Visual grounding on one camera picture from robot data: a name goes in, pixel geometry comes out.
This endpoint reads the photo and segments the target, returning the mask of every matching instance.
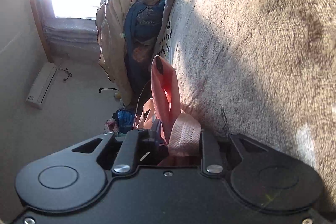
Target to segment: pink fabric bag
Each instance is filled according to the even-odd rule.
[[[181,113],[179,83],[174,68],[162,57],[155,56],[152,62],[152,95],[143,106],[137,128],[151,128],[153,118],[162,122],[161,137],[168,146],[170,158],[165,165],[179,162],[188,164],[188,157],[199,155],[201,125],[191,115]]]

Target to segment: beige blanket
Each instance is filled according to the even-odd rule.
[[[336,203],[336,0],[175,0],[160,45],[182,108],[313,166]]]
[[[98,9],[96,25],[101,55],[99,64],[115,82],[127,106],[132,100],[132,89],[127,78],[124,57],[127,54],[124,37],[124,20],[129,8],[137,0],[106,0]],[[159,0],[145,0],[153,5]]]

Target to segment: fleece blanket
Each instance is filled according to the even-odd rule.
[[[314,167],[336,204],[336,0],[175,0],[157,50],[181,107]]]

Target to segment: screw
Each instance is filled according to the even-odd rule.
[[[173,172],[171,172],[171,171],[166,171],[166,172],[163,173],[163,175],[164,175],[165,177],[171,177],[171,176],[173,175]]]
[[[302,224],[313,224],[313,220],[310,218],[306,218],[304,221],[302,221]]]
[[[116,165],[116,167],[113,168],[114,172],[117,173],[127,173],[128,171],[130,171],[130,169],[131,167],[126,164],[118,164]]]
[[[219,174],[220,172],[223,171],[223,167],[221,167],[220,165],[218,164],[212,164],[212,165],[209,165],[207,167],[207,171],[209,173],[213,173],[213,174]]]
[[[35,221],[34,219],[30,218],[30,217],[26,217],[24,220],[23,220],[23,223],[24,224],[35,224]]]

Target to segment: white appliance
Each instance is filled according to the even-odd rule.
[[[45,63],[36,77],[33,86],[27,97],[27,102],[39,109],[42,109],[46,96],[56,78],[57,67],[53,63]]]

